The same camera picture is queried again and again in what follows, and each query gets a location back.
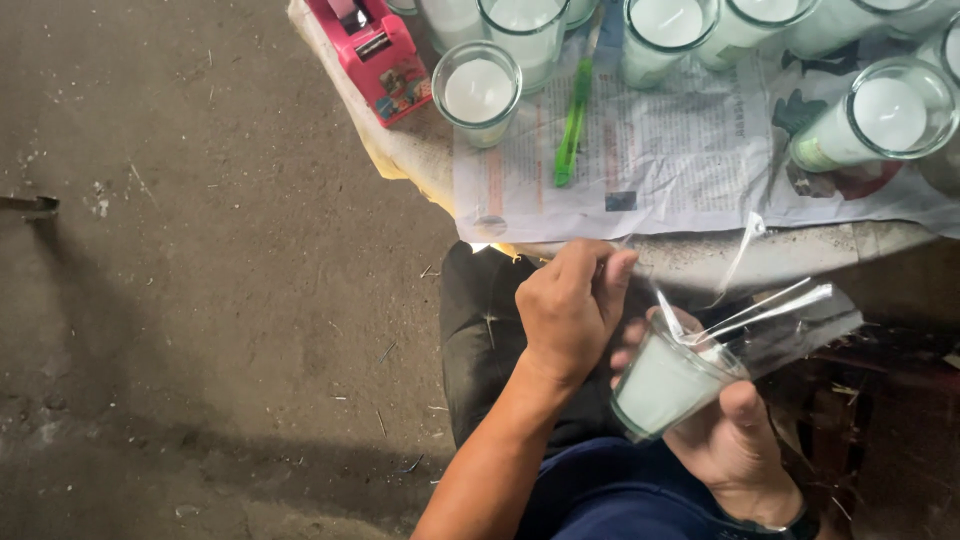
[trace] blue shirt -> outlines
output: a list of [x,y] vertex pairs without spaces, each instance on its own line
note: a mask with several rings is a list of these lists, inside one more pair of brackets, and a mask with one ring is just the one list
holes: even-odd
[[604,437],[543,461],[516,540],[713,540],[724,522],[662,441]]

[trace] table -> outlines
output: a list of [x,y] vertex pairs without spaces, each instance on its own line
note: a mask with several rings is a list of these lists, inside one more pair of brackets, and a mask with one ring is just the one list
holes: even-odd
[[[432,105],[412,112],[391,129],[380,127],[304,0],[291,0],[287,14],[343,97],[380,175],[385,179],[409,179],[427,200],[453,215],[452,127]],[[421,44],[421,57],[432,68],[437,55],[423,39],[422,26],[414,23],[410,28],[415,41]],[[922,164],[924,175],[956,175],[945,170],[943,163],[940,158],[929,167]],[[753,240],[742,254],[741,231],[635,236],[631,245],[640,253],[636,273],[641,277],[652,278],[666,288],[682,288],[694,296],[718,299],[884,257],[934,238],[935,234],[920,225],[888,221],[779,230]],[[552,258],[563,245],[494,244],[508,255],[535,258]],[[739,261],[731,271],[738,255]]]

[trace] person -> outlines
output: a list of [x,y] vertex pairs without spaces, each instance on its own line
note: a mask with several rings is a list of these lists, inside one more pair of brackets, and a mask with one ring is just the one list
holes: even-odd
[[645,332],[597,365],[637,253],[576,239],[537,269],[459,242],[444,260],[444,392],[457,453],[414,540],[833,540],[783,470],[747,381],[635,445],[611,383]]

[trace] glass candle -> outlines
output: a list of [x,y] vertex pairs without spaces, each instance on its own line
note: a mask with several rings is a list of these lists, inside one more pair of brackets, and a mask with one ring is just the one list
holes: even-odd
[[417,5],[414,0],[387,0],[387,7],[398,15],[416,15]]
[[514,58],[523,73],[522,93],[550,80],[564,44],[570,0],[478,0],[487,39]]
[[630,0],[623,3],[620,74],[633,88],[659,83],[717,26],[719,0]]
[[570,7],[566,12],[567,30],[573,30],[589,21],[599,3],[600,0],[570,0]]
[[948,76],[909,57],[872,64],[840,101],[790,141],[790,157],[810,172],[872,160],[914,160],[956,131]]
[[727,69],[767,37],[810,15],[820,0],[725,0],[720,22],[709,39],[694,51],[709,69]]
[[933,0],[929,4],[888,21],[893,37],[919,37],[960,12],[960,0]]
[[864,37],[892,17],[903,16],[930,0],[827,0],[800,24],[786,32],[794,56],[817,60]]
[[960,89],[960,13],[953,16],[944,30],[930,36],[913,56],[943,69]]
[[453,47],[483,39],[483,23],[476,0],[414,0],[426,21],[430,43],[443,54]]
[[500,142],[520,101],[520,67],[489,41],[453,47],[433,70],[433,102],[473,146]]
[[712,339],[693,348],[678,342],[658,310],[613,390],[611,407],[640,438],[656,438],[717,399],[728,385],[748,379],[740,362]]

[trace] black pants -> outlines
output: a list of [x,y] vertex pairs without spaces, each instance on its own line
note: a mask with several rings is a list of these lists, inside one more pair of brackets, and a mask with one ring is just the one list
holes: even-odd
[[[487,416],[527,346],[514,295],[535,270],[526,258],[514,262],[492,248],[474,254],[464,242],[457,242],[444,259],[440,338],[444,391],[458,449]],[[609,356],[604,355],[561,413],[545,457],[592,438],[624,435],[610,409],[610,376]]]

